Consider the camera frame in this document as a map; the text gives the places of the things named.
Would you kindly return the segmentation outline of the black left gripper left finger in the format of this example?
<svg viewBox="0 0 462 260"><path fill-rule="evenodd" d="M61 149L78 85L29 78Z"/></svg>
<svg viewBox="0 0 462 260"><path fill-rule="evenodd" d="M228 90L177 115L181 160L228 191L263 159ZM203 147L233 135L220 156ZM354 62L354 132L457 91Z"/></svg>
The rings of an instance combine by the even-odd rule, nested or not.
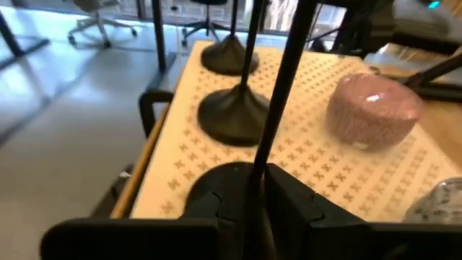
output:
<svg viewBox="0 0 462 260"><path fill-rule="evenodd" d="M240 260L248 174L210 170L176 219L79 218L54 225L40 260Z"/></svg>

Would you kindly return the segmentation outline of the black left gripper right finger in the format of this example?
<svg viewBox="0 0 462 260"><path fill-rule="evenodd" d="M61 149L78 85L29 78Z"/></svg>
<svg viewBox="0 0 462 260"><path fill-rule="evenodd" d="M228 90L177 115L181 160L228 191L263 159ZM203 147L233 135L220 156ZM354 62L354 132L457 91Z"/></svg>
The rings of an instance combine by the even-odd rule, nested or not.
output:
<svg viewBox="0 0 462 260"><path fill-rule="evenodd" d="M266 208L281 260L462 260L462 227L367 222L275 164Z"/></svg>

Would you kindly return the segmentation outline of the blue patterned candle tin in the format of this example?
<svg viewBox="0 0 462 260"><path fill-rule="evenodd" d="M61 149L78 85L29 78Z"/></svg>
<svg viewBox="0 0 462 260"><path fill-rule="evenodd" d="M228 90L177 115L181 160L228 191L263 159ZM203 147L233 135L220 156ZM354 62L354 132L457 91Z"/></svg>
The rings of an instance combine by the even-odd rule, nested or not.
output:
<svg viewBox="0 0 462 260"><path fill-rule="evenodd" d="M439 182L408 208L403 222L462 225L462 177Z"/></svg>

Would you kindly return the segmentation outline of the pink patterned candle tin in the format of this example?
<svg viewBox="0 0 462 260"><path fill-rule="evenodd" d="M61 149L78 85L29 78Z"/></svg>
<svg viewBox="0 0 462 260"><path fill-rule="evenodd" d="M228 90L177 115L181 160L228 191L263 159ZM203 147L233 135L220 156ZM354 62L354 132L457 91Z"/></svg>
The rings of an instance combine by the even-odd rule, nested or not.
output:
<svg viewBox="0 0 462 260"><path fill-rule="evenodd" d="M401 142L422 114L422 99L400 82L376 74L348 74L329 98L325 125L343 143L381 150Z"/></svg>

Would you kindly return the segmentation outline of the tallest black candlestick holder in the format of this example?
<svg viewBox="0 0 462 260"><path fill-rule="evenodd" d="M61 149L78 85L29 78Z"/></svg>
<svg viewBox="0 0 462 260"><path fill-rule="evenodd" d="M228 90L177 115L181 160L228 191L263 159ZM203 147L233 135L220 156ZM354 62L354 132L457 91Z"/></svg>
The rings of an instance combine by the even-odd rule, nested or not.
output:
<svg viewBox="0 0 462 260"><path fill-rule="evenodd" d="M248 78L264 0L254 0L240 83L207 95L198 108L198 123L212 139L232 146L258 144L269 101L252 93Z"/></svg>

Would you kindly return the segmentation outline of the short black candlestick holder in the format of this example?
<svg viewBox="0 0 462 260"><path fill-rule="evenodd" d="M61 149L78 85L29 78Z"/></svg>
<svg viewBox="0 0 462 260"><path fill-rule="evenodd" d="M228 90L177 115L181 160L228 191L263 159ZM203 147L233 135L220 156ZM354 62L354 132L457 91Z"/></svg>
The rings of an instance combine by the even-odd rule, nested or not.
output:
<svg viewBox="0 0 462 260"><path fill-rule="evenodd" d="M302 36L309 33L316 5L316 0L298 0L253 162L228 162L205 171L188 193L184 215L234 215L259 189L304 50Z"/></svg>

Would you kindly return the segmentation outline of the white table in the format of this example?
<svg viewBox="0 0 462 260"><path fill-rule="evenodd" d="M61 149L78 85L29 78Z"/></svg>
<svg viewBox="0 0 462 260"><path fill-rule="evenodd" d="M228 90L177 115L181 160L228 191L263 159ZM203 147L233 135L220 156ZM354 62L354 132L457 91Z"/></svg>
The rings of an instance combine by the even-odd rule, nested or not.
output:
<svg viewBox="0 0 462 260"><path fill-rule="evenodd" d="M200 101L238 83L236 77L203 68L205 47L205 41L197 41L188 57L131 210L134 218L179 217L193 183L205 171L255 157L255 147L221 144L199 128ZM462 177L462 162L452 162L421 125L400 144L379 152L334 139L325 125L328 99L344 75L368 70L356 57L304 53L269 160L358 217L399 221L437 183Z"/></svg>

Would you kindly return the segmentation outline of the white office chair base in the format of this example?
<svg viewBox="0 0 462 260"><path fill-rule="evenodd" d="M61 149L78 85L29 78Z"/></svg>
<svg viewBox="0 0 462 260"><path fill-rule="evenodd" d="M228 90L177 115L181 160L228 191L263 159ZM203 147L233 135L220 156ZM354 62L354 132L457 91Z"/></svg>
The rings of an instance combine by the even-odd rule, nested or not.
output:
<svg viewBox="0 0 462 260"><path fill-rule="evenodd" d="M109 41L108 34L105 30L106 25L111 25L113 27L124 27L128 28L131 31L131 34L136 38L138 32L136 29L127 24L123 24L115 21L114 19L104 18L101 15L103 9L119 6L120 0L71 0L79 9L88 13L90 17L85 19L78 19L77 26L71 29L67 34L67 39L70 44L73 46L77 45L76 39L74 37L75 33L82 33L87 28L96 26L100 31L100 34L103 37L103 46L105 48L111 47L111 42Z"/></svg>

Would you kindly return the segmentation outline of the black stool base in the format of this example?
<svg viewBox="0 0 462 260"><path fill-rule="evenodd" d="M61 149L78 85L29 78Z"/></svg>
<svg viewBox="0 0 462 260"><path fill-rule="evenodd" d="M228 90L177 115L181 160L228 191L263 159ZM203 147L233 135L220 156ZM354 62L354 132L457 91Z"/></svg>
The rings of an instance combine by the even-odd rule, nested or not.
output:
<svg viewBox="0 0 462 260"><path fill-rule="evenodd" d="M183 34L183 38L181 39L180 43L183 47L188 46L188 37L192 34L196 33L199 30L205 29L206 36L209 33L212 34L215 40L219 40L218 35L216 34L216 29L220 30L230 30L229 27L225 27L223 25L217 24L210 20L210 6L222 6L227 3L228 0L190 0L195 4L202 4L206 6L206 19L200 22L192 22L183 25L183 29L181 30Z"/></svg>

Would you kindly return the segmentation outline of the black desk leg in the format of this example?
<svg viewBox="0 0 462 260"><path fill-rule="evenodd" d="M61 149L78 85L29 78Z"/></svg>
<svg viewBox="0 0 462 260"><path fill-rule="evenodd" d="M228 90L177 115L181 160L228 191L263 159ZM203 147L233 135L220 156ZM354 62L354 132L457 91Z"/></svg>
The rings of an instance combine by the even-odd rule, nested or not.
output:
<svg viewBox="0 0 462 260"><path fill-rule="evenodd" d="M31 45L27 48L22 48L18 43L15 35L12 33L4 15L0 11L0 34L2 35L6 45L11 51L13 57L0 60L0 70L7 68L8 66L18 62L24 56L38 51L39 49L50 44L49 39L40 39L35 45Z"/></svg>

